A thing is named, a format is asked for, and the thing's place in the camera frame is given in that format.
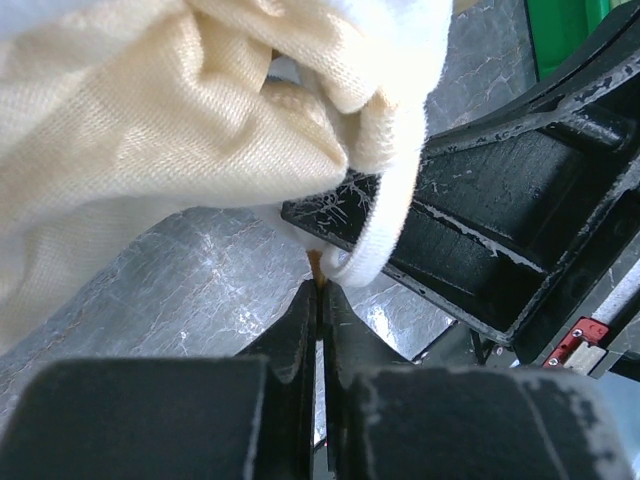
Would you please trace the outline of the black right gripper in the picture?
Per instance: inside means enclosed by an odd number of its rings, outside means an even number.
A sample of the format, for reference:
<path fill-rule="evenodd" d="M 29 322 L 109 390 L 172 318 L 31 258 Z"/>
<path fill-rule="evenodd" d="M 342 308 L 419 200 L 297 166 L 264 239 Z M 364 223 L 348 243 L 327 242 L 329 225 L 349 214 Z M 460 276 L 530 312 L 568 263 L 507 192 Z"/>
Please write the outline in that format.
<path fill-rule="evenodd" d="M 577 73 L 586 84 L 559 103 L 551 124 L 577 146 L 588 173 L 567 199 L 597 203 L 573 252 L 513 342 L 523 365 L 598 378 L 639 376 L 639 22 Z"/>

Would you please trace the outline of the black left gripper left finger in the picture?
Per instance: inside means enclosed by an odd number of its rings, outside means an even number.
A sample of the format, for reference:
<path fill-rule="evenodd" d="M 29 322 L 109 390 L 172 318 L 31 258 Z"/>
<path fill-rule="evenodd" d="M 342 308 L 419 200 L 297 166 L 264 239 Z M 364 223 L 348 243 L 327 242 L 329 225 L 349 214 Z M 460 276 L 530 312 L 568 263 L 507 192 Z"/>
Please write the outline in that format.
<path fill-rule="evenodd" d="M 1 440 L 5 479 L 309 479 L 317 295 L 225 358 L 55 363 Z"/>

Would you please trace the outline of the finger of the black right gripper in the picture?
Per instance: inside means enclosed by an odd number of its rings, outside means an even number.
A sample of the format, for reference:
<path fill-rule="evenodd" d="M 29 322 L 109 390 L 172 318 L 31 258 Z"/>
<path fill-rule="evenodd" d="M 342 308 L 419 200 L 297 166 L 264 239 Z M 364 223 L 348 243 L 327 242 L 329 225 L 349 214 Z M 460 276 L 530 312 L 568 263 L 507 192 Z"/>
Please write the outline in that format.
<path fill-rule="evenodd" d="M 425 149 L 384 271 L 503 344 L 545 344 L 639 229 L 639 80 L 607 76 Z"/>

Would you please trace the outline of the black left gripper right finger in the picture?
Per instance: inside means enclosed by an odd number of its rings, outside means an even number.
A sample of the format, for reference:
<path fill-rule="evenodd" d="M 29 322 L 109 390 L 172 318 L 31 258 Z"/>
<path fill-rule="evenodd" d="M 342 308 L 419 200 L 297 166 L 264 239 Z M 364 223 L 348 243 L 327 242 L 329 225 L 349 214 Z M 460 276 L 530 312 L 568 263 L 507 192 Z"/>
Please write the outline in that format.
<path fill-rule="evenodd" d="M 591 382 L 546 368 L 425 367 L 322 292 L 328 465 L 339 479 L 626 479 Z"/>

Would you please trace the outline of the bear print cream quilt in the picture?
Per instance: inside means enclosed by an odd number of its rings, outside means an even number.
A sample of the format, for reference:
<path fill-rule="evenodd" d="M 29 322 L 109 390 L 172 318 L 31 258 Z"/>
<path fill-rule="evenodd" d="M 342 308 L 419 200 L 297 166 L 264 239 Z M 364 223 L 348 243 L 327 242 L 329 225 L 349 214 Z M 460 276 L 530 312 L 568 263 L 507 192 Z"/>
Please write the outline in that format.
<path fill-rule="evenodd" d="M 396 246 L 447 54 L 450 1 L 5 1 L 1 347 L 139 234 L 196 206 L 255 207 L 380 179 L 348 254 L 369 284 Z"/>

